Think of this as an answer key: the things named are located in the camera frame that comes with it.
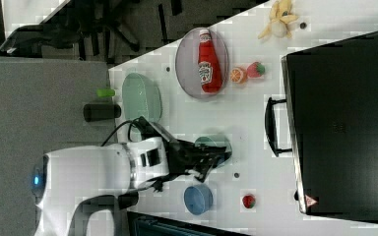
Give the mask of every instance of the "plate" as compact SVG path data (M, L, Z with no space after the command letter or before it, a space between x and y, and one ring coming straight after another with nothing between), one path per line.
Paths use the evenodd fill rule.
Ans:
M190 96L205 99L217 95L222 89L228 77L228 53L222 38L216 32L210 30L214 44L214 50L220 62L220 74L222 86L217 93L207 93L202 90L201 79L199 78L198 56L199 56L199 32L205 28L190 30L180 41L176 53L175 70L177 80L183 90Z

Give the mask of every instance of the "small sticker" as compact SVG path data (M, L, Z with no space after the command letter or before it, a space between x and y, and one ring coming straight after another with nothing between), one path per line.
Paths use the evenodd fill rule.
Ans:
M201 85L208 84L213 79L213 68L209 62L199 63L199 77L201 78Z
M318 204L318 202L314 199L312 199L311 197L305 195L305 201L306 201L306 206L307 207L312 207L316 204Z

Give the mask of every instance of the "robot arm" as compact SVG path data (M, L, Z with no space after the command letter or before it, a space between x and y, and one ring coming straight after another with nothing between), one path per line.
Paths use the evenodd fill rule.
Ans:
M191 171L204 182L210 170L230 156L226 147L195 147L177 140L144 117L133 125L140 130L140 142L66 148L44 156L32 177L41 210L35 236L67 236L72 227L81 231L87 226L83 223L86 218L97 211L83 212L84 207L91 208L92 203L100 206L94 201L100 197L112 201L150 187L161 191L164 182Z

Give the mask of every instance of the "dark cup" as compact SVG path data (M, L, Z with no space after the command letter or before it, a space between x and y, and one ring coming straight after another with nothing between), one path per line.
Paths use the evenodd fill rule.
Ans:
M87 122L109 120L121 116L121 107L117 104L86 104L84 117Z

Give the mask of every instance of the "blue cup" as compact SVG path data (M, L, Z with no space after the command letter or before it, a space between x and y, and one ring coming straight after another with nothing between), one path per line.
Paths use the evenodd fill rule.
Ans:
M213 194L205 184L195 185L185 190L184 201L192 214L200 215L213 205Z

